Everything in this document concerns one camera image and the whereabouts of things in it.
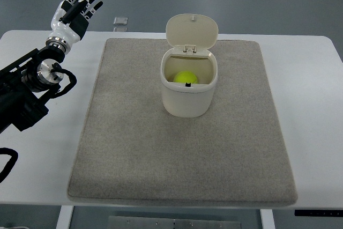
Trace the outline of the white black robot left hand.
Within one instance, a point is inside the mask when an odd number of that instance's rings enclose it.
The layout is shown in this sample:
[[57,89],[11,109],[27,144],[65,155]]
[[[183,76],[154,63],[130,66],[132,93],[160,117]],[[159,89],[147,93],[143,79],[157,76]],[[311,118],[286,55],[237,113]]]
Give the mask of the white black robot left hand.
[[49,36],[71,47],[84,37],[90,19],[102,5],[99,0],[62,0],[52,18]]

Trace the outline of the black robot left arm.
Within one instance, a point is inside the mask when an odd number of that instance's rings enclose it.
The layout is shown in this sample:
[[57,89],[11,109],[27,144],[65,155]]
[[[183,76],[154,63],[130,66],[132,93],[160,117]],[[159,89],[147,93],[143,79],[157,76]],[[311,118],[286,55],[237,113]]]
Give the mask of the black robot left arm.
[[26,130],[48,114],[46,103],[67,94],[76,76],[61,67],[69,44],[51,36],[46,46],[33,49],[1,70],[1,131],[14,125]]

